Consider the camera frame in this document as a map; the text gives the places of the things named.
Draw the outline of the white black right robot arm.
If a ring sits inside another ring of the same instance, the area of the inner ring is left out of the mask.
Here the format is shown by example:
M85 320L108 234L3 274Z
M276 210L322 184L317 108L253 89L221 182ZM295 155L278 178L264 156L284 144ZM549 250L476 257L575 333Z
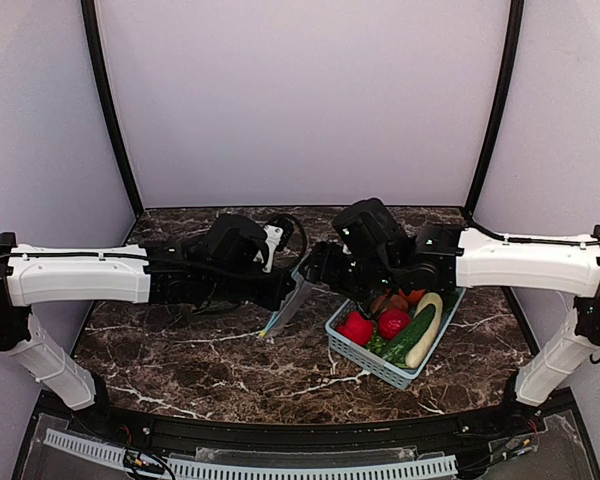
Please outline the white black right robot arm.
M386 288L448 292L483 286L568 293L563 326L514 378L515 400L537 407L600 350L600 225L592 234L521 237L469 222L427 225L410 236L377 198L342 210L339 242L319 242L301 275L364 302Z

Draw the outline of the orange fruit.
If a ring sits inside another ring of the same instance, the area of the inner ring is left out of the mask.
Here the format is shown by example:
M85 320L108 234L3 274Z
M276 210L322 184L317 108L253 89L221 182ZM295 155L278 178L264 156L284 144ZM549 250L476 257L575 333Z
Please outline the orange fruit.
M404 298L410 306L417 305L425 294L425 290L412 290L410 293L399 290L399 295Z

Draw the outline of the white radish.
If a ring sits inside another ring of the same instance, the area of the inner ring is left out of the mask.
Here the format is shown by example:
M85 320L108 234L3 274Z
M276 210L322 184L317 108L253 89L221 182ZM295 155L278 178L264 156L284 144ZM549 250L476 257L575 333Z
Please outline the white radish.
M414 345L405 357L408 369L417 369L431 349L441 325L443 300L437 293L427 293L419 301L411 326Z

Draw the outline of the red tomato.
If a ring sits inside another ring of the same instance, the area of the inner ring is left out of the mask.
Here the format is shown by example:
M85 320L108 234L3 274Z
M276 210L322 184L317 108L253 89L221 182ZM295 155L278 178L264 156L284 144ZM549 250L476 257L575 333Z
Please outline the red tomato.
M359 346L366 346L373 337L374 323L364 318L358 311L352 311L336 331Z

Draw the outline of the green leafy vegetable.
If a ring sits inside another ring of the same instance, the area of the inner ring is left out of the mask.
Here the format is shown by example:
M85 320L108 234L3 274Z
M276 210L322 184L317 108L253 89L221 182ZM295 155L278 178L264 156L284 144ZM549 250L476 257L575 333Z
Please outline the green leafy vegetable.
M448 312L452 310L457 304L459 295L456 292L449 294L443 301L443 311Z

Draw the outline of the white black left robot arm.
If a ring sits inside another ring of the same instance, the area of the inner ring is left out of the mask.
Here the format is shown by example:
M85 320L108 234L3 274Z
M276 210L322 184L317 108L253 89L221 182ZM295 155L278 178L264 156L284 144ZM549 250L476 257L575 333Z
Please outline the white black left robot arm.
M0 352L23 366L74 412L108 414L104 381L79 366L46 333L32 307L61 301L120 301L191 305L203 313L216 303L252 303L275 312L296 282L293 264L275 256L294 234L308 246L298 219L279 214L264 224L220 215L184 242L105 249L50 249L0 234Z

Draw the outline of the clear zip top bag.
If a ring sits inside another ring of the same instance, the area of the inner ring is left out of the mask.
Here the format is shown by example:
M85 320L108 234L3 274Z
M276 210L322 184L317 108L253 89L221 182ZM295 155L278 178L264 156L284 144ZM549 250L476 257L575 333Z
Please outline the clear zip top bag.
M260 332L261 338L272 338L279 334L311 295L314 284L306 280L298 268L293 271L292 279L296 282L295 289L287 295L281 308L271 315Z

